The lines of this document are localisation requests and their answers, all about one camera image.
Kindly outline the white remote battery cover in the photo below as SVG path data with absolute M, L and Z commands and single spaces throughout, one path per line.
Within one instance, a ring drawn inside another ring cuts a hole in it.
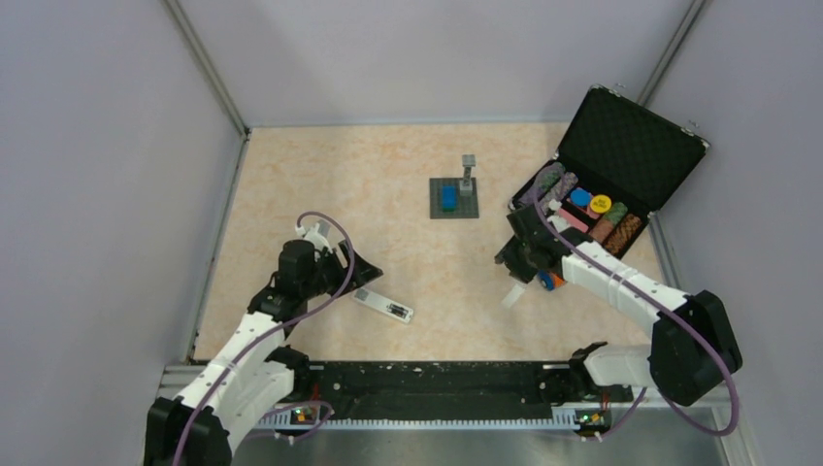
M 519 298 L 523 295 L 525 290 L 526 290 L 526 285 L 524 283 L 514 283 L 511 287 L 510 291 L 507 293 L 507 295 L 501 301 L 501 305 L 506 309 L 510 309 L 519 300 Z

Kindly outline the white remote control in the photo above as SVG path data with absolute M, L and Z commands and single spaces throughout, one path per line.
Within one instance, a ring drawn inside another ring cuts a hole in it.
M 401 321 L 404 324 L 410 323 L 414 315 L 414 310 L 412 308 L 400 304 L 399 302 L 396 302 L 394 300 L 391 300 L 365 287 L 356 289 L 352 294 L 352 299 L 360 305 L 363 305 L 373 311 L 376 311 L 383 316 L 389 316 L 395 320 Z M 390 304 L 395 304 L 408 309 L 410 312 L 409 316 L 407 318 L 399 318 L 397 316 L 392 315 L 388 312 L 388 306 Z

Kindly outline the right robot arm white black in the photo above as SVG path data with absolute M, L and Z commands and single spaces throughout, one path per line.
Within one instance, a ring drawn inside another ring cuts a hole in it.
M 682 406 L 700 400 L 742 366 L 740 348 L 720 297 L 689 294 L 659 283 L 607 252 L 600 243 L 535 207 L 508 214 L 511 238 L 495 261 L 530 283 L 551 272 L 603 299 L 632 320 L 647 345 L 596 345 L 569 374 L 572 393 L 594 400 L 609 385 L 654 387 Z

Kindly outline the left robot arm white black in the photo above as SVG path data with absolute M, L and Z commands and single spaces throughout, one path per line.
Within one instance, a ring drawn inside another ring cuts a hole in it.
M 250 301 L 238 328 L 195 379 L 148 410 L 147 465 L 228 465 L 242 440 L 281 399 L 299 401 L 311 375 L 273 355 L 308 305 L 329 302 L 382 276 L 382 270 L 339 242 L 320 248 L 305 239 L 286 242 L 277 271 Z

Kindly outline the colourful toy car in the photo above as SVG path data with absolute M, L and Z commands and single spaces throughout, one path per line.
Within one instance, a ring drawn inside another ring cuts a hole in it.
M 556 274 L 547 271 L 539 271 L 537 278 L 542 287 L 547 291 L 555 290 L 565 283 L 565 281 Z

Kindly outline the pink card deck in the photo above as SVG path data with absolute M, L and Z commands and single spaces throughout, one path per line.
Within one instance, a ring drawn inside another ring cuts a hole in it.
M 576 228 L 577 230 L 587 233 L 590 229 L 589 225 L 585 223 L 583 220 L 579 219 L 577 216 L 572 214 L 571 212 L 561 208 L 559 209 L 556 214 L 566 220 L 570 226 Z

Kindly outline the blue round chip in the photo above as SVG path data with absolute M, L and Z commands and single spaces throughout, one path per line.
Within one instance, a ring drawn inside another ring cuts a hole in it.
M 570 201 L 578 208 L 586 209 L 592 199 L 592 194 L 585 189 L 576 188 L 570 194 Z

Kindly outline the grey lego baseplate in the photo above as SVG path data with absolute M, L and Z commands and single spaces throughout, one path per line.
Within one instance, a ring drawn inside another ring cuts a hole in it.
M 477 180 L 471 178 L 468 194 L 460 189 L 461 179 L 429 180 L 429 217 L 431 219 L 479 218 Z

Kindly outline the yellow dealer button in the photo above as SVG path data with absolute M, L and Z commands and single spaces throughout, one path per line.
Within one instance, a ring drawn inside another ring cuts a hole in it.
M 611 198 L 605 194 L 598 194 L 591 198 L 587 212 L 593 216 L 601 216 L 607 213 L 611 207 Z

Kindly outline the blue lego brick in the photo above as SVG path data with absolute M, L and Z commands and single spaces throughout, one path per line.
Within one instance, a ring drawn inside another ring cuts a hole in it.
M 457 188 L 453 185 L 444 185 L 441 189 L 440 200 L 443 212 L 454 212 L 458 204 Z

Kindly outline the grey lego tower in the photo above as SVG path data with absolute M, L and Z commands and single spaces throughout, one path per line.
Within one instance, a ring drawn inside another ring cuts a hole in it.
M 474 192 L 472 173 L 477 166 L 477 158 L 474 154 L 463 154 L 461 164 L 463 174 L 459 182 L 459 193 L 461 196 L 470 196 Z

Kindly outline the black poker chip case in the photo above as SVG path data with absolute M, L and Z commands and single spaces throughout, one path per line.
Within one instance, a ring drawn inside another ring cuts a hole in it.
M 621 257 L 708 152 L 709 143 L 617 92 L 595 84 L 578 107 L 555 156 L 576 186 L 628 207 L 641 226 L 614 254 Z

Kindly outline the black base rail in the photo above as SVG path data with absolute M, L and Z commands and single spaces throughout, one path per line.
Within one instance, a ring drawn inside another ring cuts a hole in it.
M 312 361 L 296 369 L 284 400 L 325 401 L 341 421 L 520 421 L 633 399 L 629 387 L 597 386 L 569 362 Z

